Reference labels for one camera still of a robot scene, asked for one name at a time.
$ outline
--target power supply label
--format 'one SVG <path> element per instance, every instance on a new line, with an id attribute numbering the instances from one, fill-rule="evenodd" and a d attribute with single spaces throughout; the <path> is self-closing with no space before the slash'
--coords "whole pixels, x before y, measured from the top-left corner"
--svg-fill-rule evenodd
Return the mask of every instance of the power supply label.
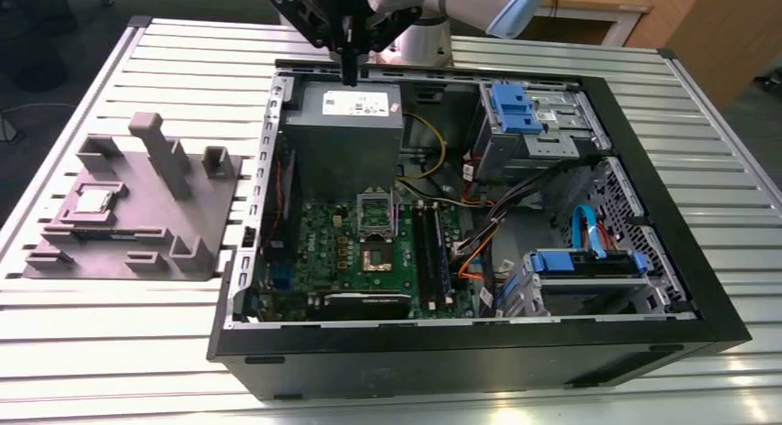
<path id="1" fill-rule="evenodd" d="M 323 115 L 388 116 L 388 94 L 328 91 Z"/>

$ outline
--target green motherboard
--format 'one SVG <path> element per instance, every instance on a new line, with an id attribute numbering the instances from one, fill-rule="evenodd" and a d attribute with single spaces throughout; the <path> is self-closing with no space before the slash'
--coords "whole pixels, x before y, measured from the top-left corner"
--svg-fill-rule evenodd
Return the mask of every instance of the green motherboard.
<path id="1" fill-rule="evenodd" d="M 450 247 L 460 239 L 458 209 L 439 207 L 442 240 Z M 470 318 L 474 290 L 471 285 L 452 289 L 448 304 L 435 307 L 419 298 L 419 277 L 414 231 L 414 205 L 400 204 L 388 216 L 387 208 L 368 206 L 362 224 L 372 227 L 395 222 L 394 237 L 364 238 L 358 235 L 359 213 L 355 202 L 307 202 L 303 205 L 296 263 L 290 277 L 290 293 L 367 292 L 404 294 L 411 297 L 410 318 Z M 282 321 L 302 321 L 303 312 L 278 303 Z"/>

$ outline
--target blue latch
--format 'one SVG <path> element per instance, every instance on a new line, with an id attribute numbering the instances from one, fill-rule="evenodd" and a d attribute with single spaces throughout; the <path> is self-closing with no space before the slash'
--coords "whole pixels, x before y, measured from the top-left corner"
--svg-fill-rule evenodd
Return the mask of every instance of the blue latch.
<path id="1" fill-rule="evenodd" d="M 635 260 L 635 266 L 638 267 L 638 272 L 643 274 L 649 270 L 649 264 L 646 262 L 646 256 L 643 253 L 633 253 L 633 260 Z"/>
<path id="2" fill-rule="evenodd" d="M 540 134 L 543 125 L 535 118 L 535 104 L 527 97 L 524 88 L 519 84 L 494 83 L 491 93 L 502 132 L 526 135 Z"/>
<path id="3" fill-rule="evenodd" d="M 575 270 L 571 253 L 567 251 L 539 251 L 530 260 L 535 272 Z"/>

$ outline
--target white label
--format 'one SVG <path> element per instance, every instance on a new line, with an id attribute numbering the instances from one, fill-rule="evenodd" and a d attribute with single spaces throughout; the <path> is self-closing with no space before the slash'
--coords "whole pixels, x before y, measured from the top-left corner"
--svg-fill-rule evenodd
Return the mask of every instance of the white label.
<path id="1" fill-rule="evenodd" d="M 480 288 L 479 297 L 480 297 L 480 300 L 483 301 L 483 303 L 486 303 L 486 306 L 491 307 L 491 303 L 494 302 L 494 297 L 491 296 L 491 294 L 488 293 L 486 288 Z"/>
<path id="2" fill-rule="evenodd" d="M 462 166 L 462 177 L 466 181 L 472 182 L 472 174 L 475 173 L 475 167 L 470 164 Z"/>
<path id="3" fill-rule="evenodd" d="M 323 96 L 323 115 L 388 116 L 388 94 L 328 91 Z"/>
<path id="4" fill-rule="evenodd" d="M 538 121 L 556 121 L 558 117 L 554 115 L 554 112 L 536 112 L 535 116 L 538 117 Z"/>

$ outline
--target wooden desk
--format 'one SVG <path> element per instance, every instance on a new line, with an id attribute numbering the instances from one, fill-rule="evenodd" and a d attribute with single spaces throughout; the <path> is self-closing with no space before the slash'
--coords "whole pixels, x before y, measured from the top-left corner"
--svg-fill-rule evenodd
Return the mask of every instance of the wooden desk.
<path id="1" fill-rule="evenodd" d="M 555 0 L 543 0 L 543 6 L 535 12 L 535 16 L 548 17 L 554 5 Z M 605 38 L 598 41 L 606 47 L 621 47 L 641 16 L 649 13 L 651 8 L 649 0 L 558 0 L 558 18 L 611 22 Z M 564 41 L 579 42 L 578 38 L 566 38 Z"/>
<path id="2" fill-rule="evenodd" d="M 671 49 L 717 108 L 782 49 L 782 0 L 650 0 L 629 47 Z"/>

